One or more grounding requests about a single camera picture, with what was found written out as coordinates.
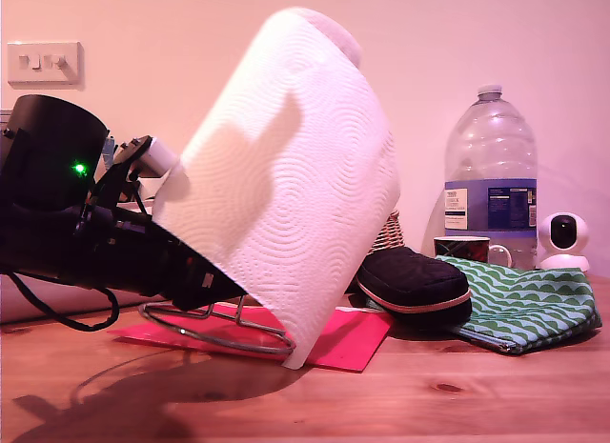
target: bottle label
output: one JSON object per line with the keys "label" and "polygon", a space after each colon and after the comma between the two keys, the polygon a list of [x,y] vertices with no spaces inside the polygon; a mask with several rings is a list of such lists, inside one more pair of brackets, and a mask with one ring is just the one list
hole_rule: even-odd
{"label": "bottle label", "polygon": [[445,183],[445,229],[503,237],[536,236],[536,179]]}

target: paper towel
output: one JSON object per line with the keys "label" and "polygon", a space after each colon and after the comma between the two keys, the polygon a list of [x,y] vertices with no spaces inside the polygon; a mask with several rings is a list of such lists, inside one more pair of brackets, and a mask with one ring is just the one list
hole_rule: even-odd
{"label": "paper towel", "polygon": [[398,199],[359,47],[312,10],[263,25],[160,188],[154,222],[268,308],[303,365]]}

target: plastic water bottle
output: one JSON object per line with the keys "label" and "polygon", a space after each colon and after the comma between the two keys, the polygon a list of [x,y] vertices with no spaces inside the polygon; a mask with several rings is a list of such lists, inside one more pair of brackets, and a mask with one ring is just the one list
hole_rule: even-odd
{"label": "plastic water bottle", "polygon": [[[488,236],[506,247],[513,267],[536,265],[534,134],[502,87],[483,86],[459,119],[445,155],[445,232]],[[490,262],[496,260],[490,254]]]}

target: pink wall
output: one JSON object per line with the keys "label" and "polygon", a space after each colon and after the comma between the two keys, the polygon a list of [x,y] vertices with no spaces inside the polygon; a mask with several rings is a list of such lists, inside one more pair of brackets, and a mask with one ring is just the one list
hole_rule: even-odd
{"label": "pink wall", "polygon": [[[80,41],[84,85],[45,93],[94,112],[120,141],[155,134],[180,151],[258,26],[294,5],[333,17],[363,48],[397,139],[410,246],[430,252],[442,232],[452,127],[479,85],[501,83],[538,139],[539,219],[583,217],[592,272],[610,276],[610,0],[2,0],[2,41]],[[10,108],[29,91],[2,67]]]}

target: metal paper towel holder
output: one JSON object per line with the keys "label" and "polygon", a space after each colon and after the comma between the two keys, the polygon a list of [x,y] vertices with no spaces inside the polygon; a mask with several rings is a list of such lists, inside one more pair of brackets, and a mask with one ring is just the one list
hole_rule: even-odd
{"label": "metal paper towel holder", "polygon": [[[194,338],[195,340],[204,341],[208,343],[214,343],[215,345],[223,346],[225,348],[232,348],[234,350],[241,350],[247,352],[258,352],[263,354],[276,354],[276,355],[287,355],[293,352],[295,349],[295,342],[288,337],[286,331],[281,329],[276,329],[274,327],[264,326],[262,324],[258,324],[252,321],[247,321],[241,318],[241,314],[243,312],[243,307],[245,303],[246,296],[243,295],[239,297],[239,303],[237,304],[237,309],[235,315],[226,314],[223,312],[215,312],[214,311],[214,303],[208,305],[206,310],[198,309],[191,310],[189,312],[182,312],[177,310],[170,303],[147,303],[144,305],[140,305],[138,308],[139,313],[146,319],[154,322],[155,324],[160,325],[166,329],[169,329],[173,332],[180,333],[181,335],[189,336],[190,338]],[[196,332],[191,329],[179,326],[170,322],[168,320],[163,319],[159,316],[159,314],[165,314],[169,316],[180,316],[186,317],[190,319],[207,319],[209,317],[220,317],[222,319],[228,319],[234,321],[237,326],[247,327],[250,329],[257,329],[266,334],[269,334],[277,339],[279,339],[285,346],[277,347],[277,346],[261,346],[254,345],[250,343],[242,343],[235,340],[229,340],[226,338],[221,338],[218,336],[209,335],[203,332]]]}

